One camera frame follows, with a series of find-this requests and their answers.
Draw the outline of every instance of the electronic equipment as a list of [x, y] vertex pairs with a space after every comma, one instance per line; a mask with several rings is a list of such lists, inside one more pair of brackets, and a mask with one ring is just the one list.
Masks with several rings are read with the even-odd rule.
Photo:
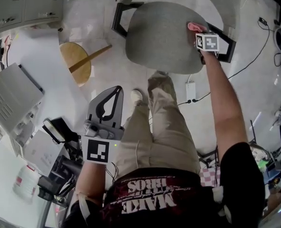
[[63, 135], [54, 127], [49, 119], [43, 121], [45, 128], [44, 130], [54, 139], [56, 138], [58, 142], [65, 142]]
[[[105, 104], [113, 99], [110, 115], [105, 115]], [[84, 123], [85, 136], [81, 137], [84, 161], [105, 164], [111, 162], [124, 128], [122, 123], [123, 89], [120, 86], [107, 89], [94, 98]]]
[[32, 135], [34, 118], [43, 93], [22, 71], [12, 64], [0, 72], [0, 139], [8, 134], [16, 155]]

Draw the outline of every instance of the wooden stool leg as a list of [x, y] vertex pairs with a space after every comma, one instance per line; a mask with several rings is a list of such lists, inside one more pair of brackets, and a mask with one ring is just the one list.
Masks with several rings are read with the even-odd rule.
[[79, 69], [82, 65], [84, 65], [86, 62], [91, 61], [92, 59], [96, 58], [97, 56], [101, 55], [102, 53], [104, 53], [105, 51], [109, 50], [112, 47], [112, 45], [109, 45], [107, 47], [104, 47], [103, 49], [98, 50], [97, 52], [94, 52], [93, 54], [87, 56], [86, 58], [84, 58], [83, 60], [81, 60], [80, 62], [76, 63], [75, 65], [73, 65], [72, 67], [69, 68], [70, 72], [74, 72], [77, 69]]

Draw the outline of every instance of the pink checkered cloth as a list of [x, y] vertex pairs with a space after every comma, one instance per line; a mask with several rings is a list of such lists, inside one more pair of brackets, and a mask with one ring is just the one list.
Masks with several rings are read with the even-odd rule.
[[[215, 186], [215, 169], [214, 168], [202, 168], [199, 176], [201, 178], [201, 184], [203, 187], [214, 187]], [[220, 168], [217, 168], [216, 172], [216, 179], [217, 179], [217, 184], [220, 186], [220, 176], [221, 176], [221, 171]]]

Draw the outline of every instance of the pink object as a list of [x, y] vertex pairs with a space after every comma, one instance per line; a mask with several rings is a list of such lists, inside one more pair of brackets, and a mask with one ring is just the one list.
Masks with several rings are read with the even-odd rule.
[[[201, 178], [201, 184], [203, 187], [214, 187], [215, 185], [215, 168], [202, 168], [199, 176]], [[216, 173], [216, 179], [217, 184], [220, 186], [220, 177], [221, 177], [221, 171], [220, 168], [217, 169]]]
[[188, 29], [196, 33], [202, 33], [207, 31], [207, 28], [205, 26], [192, 22], [188, 23]]

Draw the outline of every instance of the black t-shirt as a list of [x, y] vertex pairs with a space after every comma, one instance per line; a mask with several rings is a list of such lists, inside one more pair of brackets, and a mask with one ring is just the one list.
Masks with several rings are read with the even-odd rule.
[[265, 190], [249, 145], [231, 147], [220, 168], [222, 187], [216, 189], [202, 187], [200, 177], [192, 172], [137, 169], [112, 185], [103, 208], [86, 201], [90, 211], [86, 221], [76, 202], [62, 228], [257, 227]]

